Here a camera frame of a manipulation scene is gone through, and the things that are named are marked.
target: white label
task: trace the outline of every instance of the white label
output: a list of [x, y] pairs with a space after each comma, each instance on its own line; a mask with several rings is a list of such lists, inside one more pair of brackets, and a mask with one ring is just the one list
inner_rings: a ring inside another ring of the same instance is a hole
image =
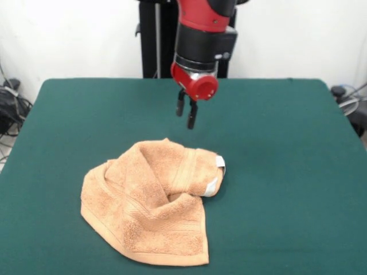
[[225, 170], [226, 170], [224, 158], [222, 156], [217, 156], [216, 162], [217, 162], [217, 167], [223, 167], [223, 176], [224, 176]]
[[215, 178], [212, 182], [210, 182], [206, 186], [206, 190], [205, 190], [203, 197], [211, 197], [214, 194], [217, 188], [217, 182], [218, 182], [218, 178]]

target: orange towel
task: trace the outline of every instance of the orange towel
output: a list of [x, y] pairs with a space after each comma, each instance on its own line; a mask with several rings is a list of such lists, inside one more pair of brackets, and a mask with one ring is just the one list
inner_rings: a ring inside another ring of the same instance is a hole
[[209, 263], [201, 197], [217, 194], [224, 160], [168, 139], [134, 144], [84, 178], [81, 214], [114, 249], [152, 265]]

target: green tablecloth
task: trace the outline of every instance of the green tablecloth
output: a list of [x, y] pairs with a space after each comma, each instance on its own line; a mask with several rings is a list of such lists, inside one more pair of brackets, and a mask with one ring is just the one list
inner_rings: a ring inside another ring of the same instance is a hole
[[[172, 80], [49, 80], [0, 176], [0, 274], [367, 274], [367, 155], [317, 80], [222, 80], [196, 128]], [[210, 264], [139, 264], [80, 216], [83, 176], [140, 140], [227, 162]]]

